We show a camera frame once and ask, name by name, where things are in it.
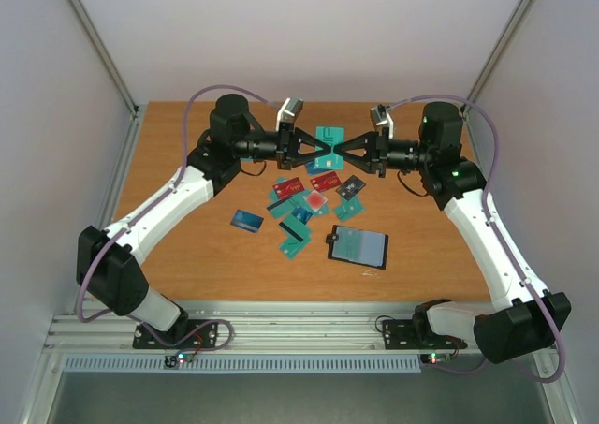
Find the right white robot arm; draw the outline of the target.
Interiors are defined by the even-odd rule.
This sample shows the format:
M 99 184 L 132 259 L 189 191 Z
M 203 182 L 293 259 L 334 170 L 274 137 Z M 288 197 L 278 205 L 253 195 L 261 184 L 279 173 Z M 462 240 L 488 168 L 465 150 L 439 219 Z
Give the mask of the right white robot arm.
M 373 108 L 371 120 L 373 131 L 338 143 L 333 151 L 366 173 L 418 172 L 426 194 L 466 242 L 490 295 L 489 312 L 446 299 L 417 306 L 416 340 L 430 346 L 454 337 L 475 344 L 494 364 L 553 346 L 562 369 L 561 330 L 571 303 L 534 273 L 494 205 L 490 177 L 462 155 L 460 109 L 442 101 L 426 104 L 416 140 L 394 139 L 386 106 Z

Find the black leather card holder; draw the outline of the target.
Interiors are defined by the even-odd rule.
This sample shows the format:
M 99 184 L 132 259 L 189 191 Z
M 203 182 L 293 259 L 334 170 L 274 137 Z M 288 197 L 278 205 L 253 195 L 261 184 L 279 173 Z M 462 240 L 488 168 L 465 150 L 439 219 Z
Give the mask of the black leather card holder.
M 335 225 L 325 238 L 328 259 L 384 270 L 389 236 L 382 232 Z

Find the teal card black stripe front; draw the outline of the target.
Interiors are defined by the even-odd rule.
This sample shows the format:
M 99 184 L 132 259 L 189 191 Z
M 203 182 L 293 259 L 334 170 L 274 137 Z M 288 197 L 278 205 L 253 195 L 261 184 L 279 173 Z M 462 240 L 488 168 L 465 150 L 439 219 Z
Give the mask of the teal card black stripe front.
M 360 253 L 362 231 L 351 227 L 337 227 L 337 240 L 331 255 L 347 261 L 357 261 Z

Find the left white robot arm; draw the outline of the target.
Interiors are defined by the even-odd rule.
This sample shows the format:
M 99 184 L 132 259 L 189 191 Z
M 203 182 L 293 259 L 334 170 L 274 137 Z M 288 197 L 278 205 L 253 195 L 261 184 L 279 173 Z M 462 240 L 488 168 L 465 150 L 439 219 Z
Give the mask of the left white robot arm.
M 99 229 L 85 228 L 78 239 L 76 311 L 89 321 L 83 301 L 91 294 L 106 312 L 127 316 L 154 329 L 167 347 L 183 344 L 188 324 L 183 309 L 150 287 L 141 266 L 154 247 L 195 209 L 216 197 L 240 172 L 244 159 L 273 161 L 279 169 L 302 166 L 329 151 L 327 143 L 296 127 L 303 102 L 288 98 L 265 130 L 244 95 L 221 96 L 209 127 L 174 175 L 133 212 Z

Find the teal VIP card front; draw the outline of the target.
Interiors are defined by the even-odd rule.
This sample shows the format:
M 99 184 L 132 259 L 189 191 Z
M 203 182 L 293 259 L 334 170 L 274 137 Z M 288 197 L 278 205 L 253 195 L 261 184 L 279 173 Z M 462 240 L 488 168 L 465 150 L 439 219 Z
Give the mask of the teal VIP card front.
M 344 129 L 342 127 L 318 126 L 316 128 L 316 138 L 326 143 L 330 151 L 323 156 L 315 159 L 314 165 L 317 169 L 343 169 L 343 158 L 336 154 L 334 147 L 344 141 Z

